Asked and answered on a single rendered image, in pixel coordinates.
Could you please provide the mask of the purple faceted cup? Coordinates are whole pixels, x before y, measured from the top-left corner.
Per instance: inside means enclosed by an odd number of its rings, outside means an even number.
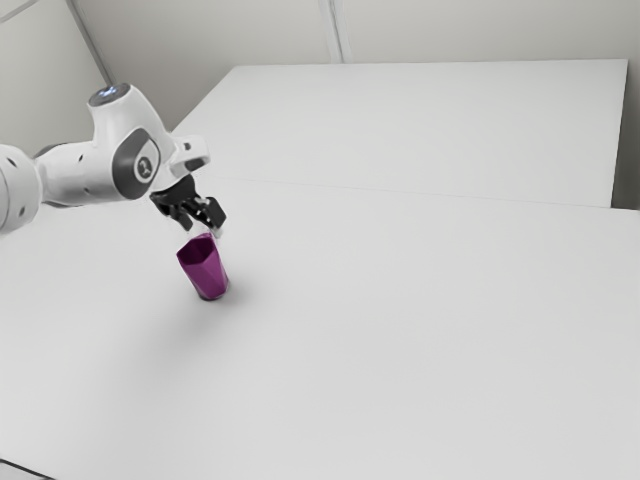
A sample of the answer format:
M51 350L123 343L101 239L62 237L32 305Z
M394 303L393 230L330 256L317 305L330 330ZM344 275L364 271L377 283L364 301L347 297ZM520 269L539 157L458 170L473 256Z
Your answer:
M215 237L211 233L190 238L178 250L176 256L187 278L203 300L213 301L226 294L229 278Z

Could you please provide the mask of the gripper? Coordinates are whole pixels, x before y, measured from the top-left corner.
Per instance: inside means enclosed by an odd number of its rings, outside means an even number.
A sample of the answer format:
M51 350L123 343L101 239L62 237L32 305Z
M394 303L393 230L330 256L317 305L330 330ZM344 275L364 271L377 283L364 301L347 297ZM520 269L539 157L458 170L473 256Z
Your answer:
M162 215L175 220L185 232L190 232L193 227L190 216L197 220L205 217L203 222L212 235L222 236L227 215L214 197L206 197L203 204L198 202L200 196L192 175L183 177L165 190L151 192L149 198Z

